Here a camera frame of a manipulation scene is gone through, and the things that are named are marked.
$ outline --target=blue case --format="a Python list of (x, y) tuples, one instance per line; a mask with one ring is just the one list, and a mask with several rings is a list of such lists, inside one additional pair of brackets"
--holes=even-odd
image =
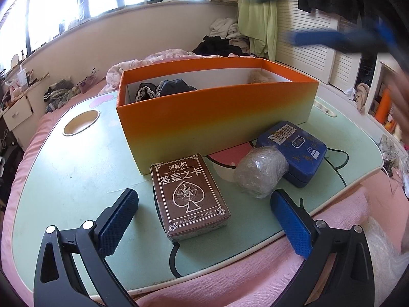
[(256, 146), (276, 146), (288, 161), (284, 178), (300, 188), (309, 183), (327, 152), (323, 142), (288, 121), (281, 121), (262, 134)]

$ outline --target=drawer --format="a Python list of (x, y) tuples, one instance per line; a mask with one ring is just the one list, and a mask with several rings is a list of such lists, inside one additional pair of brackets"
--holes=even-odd
[(3, 118), (9, 131), (12, 131), (32, 114), (30, 103), (27, 97), (24, 96), (4, 113)]

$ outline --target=orange box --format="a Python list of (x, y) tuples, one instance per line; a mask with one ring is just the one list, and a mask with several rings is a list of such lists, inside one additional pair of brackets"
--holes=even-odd
[[(274, 83), (247, 83), (252, 70)], [(182, 78), (197, 91), (134, 102), (141, 82)], [(213, 154), (256, 139), (281, 120), (306, 122), (318, 81), (258, 58), (197, 58), (124, 71), (117, 112), (138, 169)]]

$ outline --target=green curtain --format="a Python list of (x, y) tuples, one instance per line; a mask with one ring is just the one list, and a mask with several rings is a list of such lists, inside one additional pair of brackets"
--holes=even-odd
[(277, 3), (257, 4), (255, 0), (238, 0), (238, 30), (250, 38), (250, 51), (271, 61), (276, 57)]

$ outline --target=orange cylinder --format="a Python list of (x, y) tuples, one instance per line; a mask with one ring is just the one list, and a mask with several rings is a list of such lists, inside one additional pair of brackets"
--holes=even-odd
[(383, 124), (383, 125), (385, 124), (386, 117), (388, 116), (391, 106), (392, 106), (392, 100), (391, 100), (391, 97), (389, 96), (389, 89), (386, 88), (382, 95), (382, 99), (381, 99), (381, 102), (379, 103), (378, 109), (375, 113), (375, 119), (380, 124)]

